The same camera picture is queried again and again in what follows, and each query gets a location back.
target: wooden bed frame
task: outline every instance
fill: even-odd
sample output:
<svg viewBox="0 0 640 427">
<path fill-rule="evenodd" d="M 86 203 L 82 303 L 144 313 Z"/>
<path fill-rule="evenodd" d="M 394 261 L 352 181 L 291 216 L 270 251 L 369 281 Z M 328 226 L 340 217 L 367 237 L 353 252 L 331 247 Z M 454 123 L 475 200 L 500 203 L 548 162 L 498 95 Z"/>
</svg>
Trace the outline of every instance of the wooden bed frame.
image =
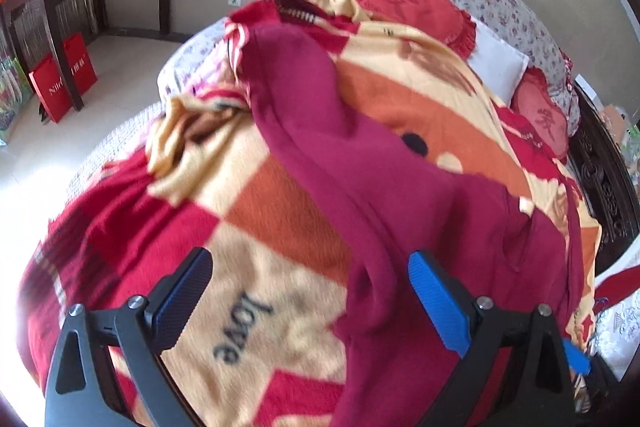
<svg viewBox="0 0 640 427">
<path fill-rule="evenodd" d="M 602 225 L 596 275 L 625 253 L 640 233 L 640 204 L 620 150 L 578 86 L 580 126 L 569 141 L 569 157 L 591 215 Z"/>
</svg>

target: blanket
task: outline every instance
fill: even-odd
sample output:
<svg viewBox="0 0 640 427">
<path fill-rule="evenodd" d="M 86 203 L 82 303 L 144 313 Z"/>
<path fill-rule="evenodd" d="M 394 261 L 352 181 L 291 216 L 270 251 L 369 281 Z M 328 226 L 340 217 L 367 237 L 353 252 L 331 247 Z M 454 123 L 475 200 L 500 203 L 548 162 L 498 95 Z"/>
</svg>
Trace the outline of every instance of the blanket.
<svg viewBox="0 0 640 427">
<path fill-rule="evenodd" d="M 577 186 L 459 57 L 376 19 L 353 0 L 236 12 L 229 82 L 170 99 L 146 149 L 109 165 L 31 260 L 18 349 L 43 388 L 71 304 L 146 294 L 194 245 L 214 275 L 162 359 L 207 426 L 411 425 L 456 362 L 406 289 L 412 248 L 505 307 L 545 299 L 584 342 L 600 228 Z M 426 387 L 367 417 L 389 386 L 412 388 L 399 370 L 420 352 Z"/>
</svg>

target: screw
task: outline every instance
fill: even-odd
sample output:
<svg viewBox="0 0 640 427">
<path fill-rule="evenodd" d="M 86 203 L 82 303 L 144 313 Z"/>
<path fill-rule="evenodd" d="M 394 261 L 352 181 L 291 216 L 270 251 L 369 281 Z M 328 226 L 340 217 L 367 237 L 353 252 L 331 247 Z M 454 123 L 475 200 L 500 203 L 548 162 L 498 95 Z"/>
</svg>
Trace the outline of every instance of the screw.
<svg viewBox="0 0 640 427">
<path fill-rule="evenodd" d="M 476 304 L 481 310 L 490 310 L 494 307 L 494 302 L 491 300 L 491 297 L 486 297 L 484 295 L 476 299 Z"/>
<path fill-rule="evenodd" d="M 549 306 L 548 304 L 539 304 L 538 313 L 543 317 L 548 317 L 549 315 L 551 315 L 551 313 L 553 313 L 553 311 L 551 310 L 551 306 Z"/>
<path fill-rule="evenodd" d="M 145 298 L 142 295 L 133 295 L 127 302 L 127 306 L 132 310 L 137 310 L 145 303 Z"/>
<path fill-rule="evenodd" d="M 82 312 L 84 312 L 84 306 L 82 306 L 82 304 L 74 304 L 69 308 L 69 315 L 72 317 L 76 317 Z"/>
</svg>

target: tile floor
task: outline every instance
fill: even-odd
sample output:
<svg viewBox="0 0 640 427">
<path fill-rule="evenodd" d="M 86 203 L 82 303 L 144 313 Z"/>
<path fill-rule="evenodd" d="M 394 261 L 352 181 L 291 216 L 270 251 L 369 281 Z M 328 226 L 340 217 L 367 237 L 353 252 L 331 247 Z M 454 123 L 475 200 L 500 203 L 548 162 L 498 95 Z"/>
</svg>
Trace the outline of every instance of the tile floor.
<svg viewBox="0 0 640 427">
<path fill-rule="evenodd" d="M 112 129 L 157 102 L 156 78 L 178 44 L 103 37 L 89 54 L 98 82 L 85 108 L 59 123 L 40 123 L 34 98 L 9 145 L 0 148 L 0 391 L 29 427 L 44 424 L 44 399 L 15 349 L 15 292 L 49 217 L 65 201 L 66 186 L 84 158 Z"/>
</svg>

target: red paper bag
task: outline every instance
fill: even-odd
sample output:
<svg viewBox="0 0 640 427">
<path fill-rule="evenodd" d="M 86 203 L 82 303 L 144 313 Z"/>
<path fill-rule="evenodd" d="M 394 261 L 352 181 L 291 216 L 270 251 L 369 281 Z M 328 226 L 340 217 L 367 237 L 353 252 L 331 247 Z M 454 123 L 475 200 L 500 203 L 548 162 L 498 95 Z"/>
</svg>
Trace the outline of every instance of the red paper bag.
<svg viewBox="0 0 640 427">
<path fill-rule="evenodd" d="M 94 67 L 84 45 L 81 33 L 71 35 L 64 41 L 66 60 L 69 62 L 76 86 L 80 94 L 86 93 L 95 84 Z M 47 55 L 36 68 L 29 73 L 38 98 L 47 111 L 49 118 L 58 123 L 71 109 L 71 99 L 62 85 L 62 78 L 51 54 Z"/>
</svg>

